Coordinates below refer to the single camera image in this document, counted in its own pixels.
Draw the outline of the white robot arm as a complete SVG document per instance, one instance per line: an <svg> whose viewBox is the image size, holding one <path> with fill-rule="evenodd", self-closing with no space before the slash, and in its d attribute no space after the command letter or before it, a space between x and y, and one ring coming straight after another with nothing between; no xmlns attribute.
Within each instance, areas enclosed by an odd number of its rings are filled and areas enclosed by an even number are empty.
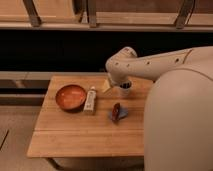
<svg viewBox="0 0 213 171"><path fill-rule="evenodd" d="M104 91L130 77L153 85L144 107L145 171L213 171L213 46L108 58Z"/></svg>

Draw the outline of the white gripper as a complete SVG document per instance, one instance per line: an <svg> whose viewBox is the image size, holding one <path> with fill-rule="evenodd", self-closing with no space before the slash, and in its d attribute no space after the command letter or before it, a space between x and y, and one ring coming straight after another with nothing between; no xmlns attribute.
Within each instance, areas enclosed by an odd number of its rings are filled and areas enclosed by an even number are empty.
<svg viewBox="0 0 213 171"><path fill-rule="evenodd" d="M121 88L129 88L131 86L131 81L126 76L117 76L110 74L109 80L106 79L102 85L103 93L109 91L112 88L112 85L119 86Z"/></svg>

